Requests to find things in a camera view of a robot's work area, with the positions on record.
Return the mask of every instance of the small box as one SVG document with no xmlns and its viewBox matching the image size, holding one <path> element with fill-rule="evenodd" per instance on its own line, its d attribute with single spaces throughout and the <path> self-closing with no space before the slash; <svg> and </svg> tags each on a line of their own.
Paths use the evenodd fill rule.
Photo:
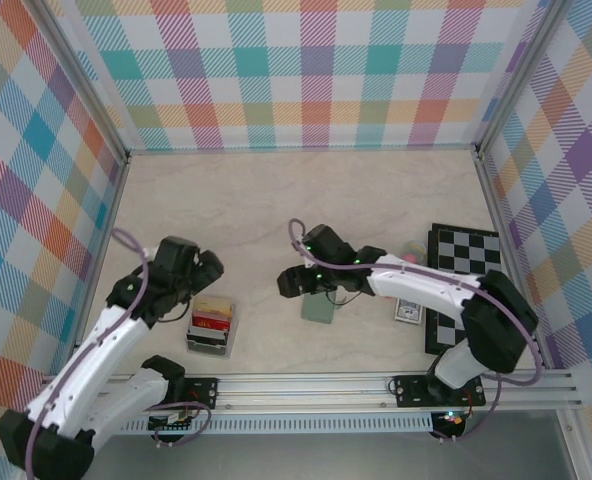
<svg viewBox="0 0 592 480">
<path fill-rule="evenodd" d="M 335 291 L 315 294 L 306 293 L 303 296 L 303 308 L 300 316 L 311 322 L 325 323 L 329 325 L 334 319 L 334 310 L 337 308 L 332 303 L 335 301 Z"/>
<path fill-rule="evenodd" d="M 187 329 L 187 348 L 203 355 L 228 358 L 238 325 L 231 300 L 197 296 L 193 300 Z"/>
</svg>

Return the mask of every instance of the black and white checkered board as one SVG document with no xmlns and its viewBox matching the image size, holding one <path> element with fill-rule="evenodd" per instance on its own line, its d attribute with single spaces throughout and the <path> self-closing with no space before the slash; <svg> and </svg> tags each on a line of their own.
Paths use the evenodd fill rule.
<svg viewBox="0 0 592 480">
<path fill-rule="evenodd" d="M 500 270 L 498 233 L 434 223 L 429 232 L 427 265 L 444 272 L 484 275 Z M 425 352 L 440 354 L 465 338 L 461 326 L 434 310 L 427 310 L 425 321 Z"/>
</svg>

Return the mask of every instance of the colorful plaid wall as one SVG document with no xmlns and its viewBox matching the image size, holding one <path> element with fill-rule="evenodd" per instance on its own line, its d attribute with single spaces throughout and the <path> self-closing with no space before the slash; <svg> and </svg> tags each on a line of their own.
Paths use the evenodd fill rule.
<svg viewBox="0 0 592 480">
<path fill-rule="evenodd" d="M 0 0 L 0 415 L 64 360 L 118 173 L 20 0 Z"/>
<path fill-rule="evenodd" d="M 592 0 L 577 0 L 489 157 L 558 367 L 592 430 Z"/>
<path fill-rule="evenodd" d="M 469 144 L 538 3 L 51 0 L 150 150 Z"/>
<path fill-rule="evenodd" d="M 507 92 L 510 82 L 514 77 L 514 72 L 516 72 L 516 68 L 518 67 L 518 65 L 520 65 L 520 62 L 523 60 L 523 57 L 527 53 L 527 46 L 532 41 L 532 38 L 534 37 L 534 34 L 540 26 L 540 23 L 543 20 L 543 17 L 545 16 L 547 8 L 550 4 L 551 0 L 539 0 L 538 6 L 536 7 L 536 10 L 534 11 L 532 18 L 529 21 L 527 28 L 523 32 L 523 36 L 521 37 L 520 42 L 518 43 L 518 47 L 516 47 L 514 55 L 512 55 L 512 58 L 507 64 L 507 68 L 503 73 L 501 81 L 496 87 L 494 97 L 492 98 L 491 102 L 489 102 L 487 110 L 485 111 L 485 115 L 483 116 L 483 120 L 482 122 L 480 122 L 478 130 L 476 130 L 476 135 L 474 135 L 473 143 L 479 143 L 483 137 L 483 134 L 487 130 L 487 127 L 489 126 L 489 121 L 491 120 L 492 115 L 494 115 L 496 107 L 498 106 L 498 102 L 500 102 L 500 100 Z"/>
</svg>

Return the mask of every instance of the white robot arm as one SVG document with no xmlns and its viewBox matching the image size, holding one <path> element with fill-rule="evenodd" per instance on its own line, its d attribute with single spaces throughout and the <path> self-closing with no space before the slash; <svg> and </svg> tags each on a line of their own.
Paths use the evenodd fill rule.
<svg viewBox="0 0 592 480">
<path fill-rule="evenodd" d="M 281 295 L 333 291 L 402 298 L 424 305 L 463 325 L 466 339 L 440 355 L 426 375 L 427 389 L 447 405 L 454 390 L 488 370 L 511 373 L 538 317 L 511 281 L 501 272 L 485 276 L 458 275 L 410 264 L 382 249 L 355 251 L 327 225 L 295 235 L 294 248 L 304 265 L 278 277 Z"/>
<path fill-rule="evenodd" d="M 127 420 L 160 403 L 181 400 L 185 370 L 160 356 L 145 361 L 111 394 L 99 397 L 99 392 L 158 320 L 179 303 L 188 303 L 224 269 L 212 252 L 167 237 L 147 265 L 146 282 L 140 276 L 143 270 L 139 267 L 116 282 L 92 332 L 25 411 L 7 410 L 0 418 L 0 439 L 8 460 L 25 468 L 30 452 L 28 477 L 82 478 L 94 453 Z"/>
</svg>

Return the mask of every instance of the metal frame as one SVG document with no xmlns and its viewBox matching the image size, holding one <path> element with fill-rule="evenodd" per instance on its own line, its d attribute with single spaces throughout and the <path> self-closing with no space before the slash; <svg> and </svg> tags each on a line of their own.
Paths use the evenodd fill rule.
<svg viewBox="0 0 592 480">
<path fill-rule="evenodd" d="M 116 184 L 116 192 L 114 193 L 114 199 L 109 209 L 105 229 L 102 232 L 100 245 L 98 247 L 98 253 L 96 254 L 96 261 L 94 262 L 94 265 L 92 267 L 91 274 L 89 276 L 89 282 L 87 284 L 87 289 L 85 291 L 85 298 L 83 300 L 80 313 L 78 315 L 76 332 L 74 334 L 72 344 L 68 347 L 70 356 L 73 354 L 74 348 L 78 347 L 82 343 L 83 337 L 85 336 L 85 328 L 87 326 L 89 312 L 92 308 L 94 295 L 96 293 L 96 287 L 98 286 L 98 281 L 100 280 L 100 273 L 103 269 L 103 263 L 105 262 L 105 255 L 107 254 L 107 248 L 109 247 L 109 240 L 111 238 L 112 227 L 114 225 L 114 222 L 116 221 L 116 215 L 118 215 L 120 201 L 123 198 L 123 191 L 125 190 L 125 184 L 127 183 L 127 175 L 129 174 L 130 164 L 130 158 L 128 157 L 127 163 L 125 163 L 120 169 L 120 176 L 118 178 L 118 183 Z"/>
<path fill-rule="evenodd" d="M 528 297 L 529 291 L 525 286 L 523 276 L 518 267 L 518 254 L 516 253 L 514 242 L 512 241 L 507 224 L 503 220 L 502 212 L 500 210 L 500 199 L 496 194 L 496 190 L 492 186 L 491 176 L 485 162 L 479 157 L 479 154 L 474 151 L 472 152 L 472 157 L 474 159 L 481 188 L 483 189 L 485 202 L 487 203 L 487 208 L 489 209 L 489 214 L 492 218 L 492 223 L 500 236 L 501 253 L 505 260 L 508 274 L 521 293 Z M 553 366 L 551 354 L 540 329 L 536 330 L 536 340 L 540 346 L 543 362 L 546 366 Z M 592 480 L 592 458 L 590 455 L 590 448 L 581 428 L 583 421 L 582 418 L 580 418 L 581 412 L 572 411 L 567 408 L 556 408 L 556 413 L 558 415 L 561 431 L 563 432 L 565 447 L 571 459 L 571 468 L 573 468 L 578 478 Z"/>
<path fill-rule="evenodd" d="M 125 423 L 118 435 L 151 435 L 148 415 L 141 415 Z M 205 425 L 199 416 L 189 426 L 173 427 L 167 433 L 195 433 Z M 427 433 L 433 429 L 432 416 L 422 412 L 376 412 L 364 414 L 212 414 L 206 434 L 301 434 L 301 433 Z"/>
<path fill-rule="evenodd" d="M 520 9 L 518 15 L 512 24 L 513 34 L 506 40 L 505 45 L 501 49 L 498 60 L 496 61 L 496 68 L 491 72 L 489 80 L 483 89 L 479 92 L 478 107 L 476 113 L 469 122 L 469 126 L 463 135 L 463 141 L 471 144 L 477 140 L 477 132 L 480 129 L 487 110 L 496 97 L 496 93 L 503 83 L 503 78 L 506 74 L 506 67 L 509 65 L 516 54 L 518 46 L 521 44 L 524 32 L 529 28 L 531 21 L 538 9 L 540 0 L 522 0 L 520 2 Z"/>
<path fill-rule="evenodd" d="M 63 71 L 67 74 L 74 90 L 87 107 L 101 134 L 109 143 L 110 148 L 116 157 L 126 163 L 129 149 L 120 138 L 114 122 L 109 118 L 103 102 L 98 97 L 91 80 L 78 60 L 76 52 L 69 45 L 51 9 L 45 5 L 44 0 L 23 0 L 23 3 L 47 40 Z"/>
<path fill-rule="evenodd" d="M 424 372 L 405 373 L 423 374 Z M 400 374 L 401 372 L 218 375 L 218 398 L 213 412 L 217 419 L 240 422 L 277 418 L 299 420 L 311 419 L 312 416 L 329 420 L 338 418 L 339 415 L 352 421 L 374 418 L 374 415 L 379 418 L 385 415 L 383 418 L 404 419 L 409 416 L 420 418 L 419 414 L 446 410 L 447 407 L 398 408 L 387 386 L 394 376 Z M 533 370 L 520 370 L 513 376 L 525 380 L 533 374 Z M 129 378 L 129 375 L 113 375 L 101 390 L 100 395 L 112 393 L 123 386 Z M 52 378 L 46 378 L 44 385 L 51 380 Z M 477 410 L 489 409 L 491 399 L 496 395 L 497 384 L 493 380 L 484 379 L 483 388 L 488 402 L 485 407 L 479 407 Z M 571 411 L 580 408 L 582 408 L 580 394 L 574 385 L 571 373 L 566 370 L 545 370 L 537 386 L 503 386 L 503 395 L 498 406 L 498 410 L 505 411 Z M 170 413 L 172 412 L 165 410 L 156 412 L 157 415 Z M 134 419 L 132 422 L 136 424 L 128 422 L 118 435 L 150 434 L 151 432 L 143 427 L 143 418 Z M 382 425 L 374 425 L 370 428 L 370 431 L 386 432 L 390 431 L 392 426 L 384 422 Z M 250 432 L 249 429 L 234 430 L 227 433 L 266 433 Z M 281 428 L 281 432 L 306 433 L 296 422 Z"/>
<path fill-rule="evenodd" d="M 94 68 L 96 75 L 98 76 L 97 84 L 102 87 L 104 94 L 109 100 L 109 103 L 114 107 L 114 110 L 118 114 L 123 124 L 124 137 L 127 142 L 130 143 L 132 148 L 144 148 L 145 144 L 140 136 L 138 128 L 134 124 L 134 120 L 129 115 L 127 106 L 120 93 L 116 83 L 112 80 L 112 75 L 109 68 L 105 64 L 100 50 L 96 47 L 95 42 L 92 38 L 91 32 L 85 24 L 85 19 L 81 14 L 80 10 L 76 6 L 76 0 L 58 0 L 60 6 L 70 24 L 70 27 L 74 30 L 76 39 L 87 54 L 87 58 Z"/>
<path fill-rule="evenodd" d="M 518 99 L 532 79 L 532 76 L 545 55 L 547 47 L 551 43 L 554 34 L 558 30 L 561 22 L 565 19 L 565 16 L 567 15 L 567 12 L 569 12 L 573 3 L 574 0 L 551 0 L 547 11 L 543 15 L 543 19 L 537 27 L 534 37 L 527 46 L 527 50 L 512 76 L 507 91 L 500 99 L 487 130 L 480 140 L 479 146 L 481 158 L 483 160 L 485 158 L 485 152 L 489 150 L 505 126 L 505 123 L 509 119 Z"/>
<path fill-rule="evenodd" d="M 402 147 L 374 147 L 374 148 L 360 148 L 361 152 L 391 152 L 391 151 L 435 151 L 435 150 L 469 150 L 470 144 L 464 143 L 445 143 L 441 145 L 412 145 Z M 278 148 L 227 148 L 227 149 L 213 149 L 213 150 L 191 150 L 191 149 L 175 149 L 175 150 L 143 150 L 139 148 L 132 149 L 130 154 L 134 157 L 153 156 L 153 155 L 213 155 L 222 153 L 282 153 L 282 152 L 339 152 L 339 151 L 353 151 L 356 147 L 278 147 Z"/>
</svg>

